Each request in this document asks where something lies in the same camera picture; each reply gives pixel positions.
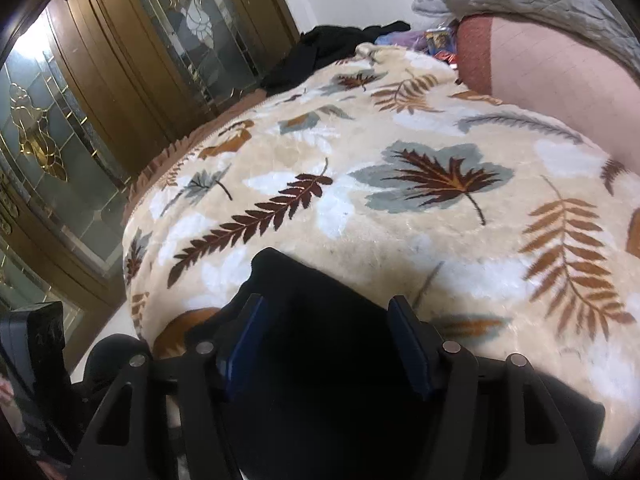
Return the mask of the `left hand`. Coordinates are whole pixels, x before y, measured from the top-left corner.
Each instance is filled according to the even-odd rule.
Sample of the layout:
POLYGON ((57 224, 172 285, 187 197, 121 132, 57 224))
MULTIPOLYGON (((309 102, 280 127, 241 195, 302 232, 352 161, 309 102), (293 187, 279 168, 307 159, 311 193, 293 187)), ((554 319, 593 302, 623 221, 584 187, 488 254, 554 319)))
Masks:
MULTIPOLYGON (((20 409, 14 400, 14 390, 11 383, 4 377, 0 378, 0 396, 1 396, 1 409, 10 427, 14 431, 14 434, 19 436, 25 431, 25 425, 22 419, 20 409)), ((36 460, 39 468, 44 475, 50 480, 64 480, 65 477, 55 468, 55 466, 46 462, 45 460, 36 460)))

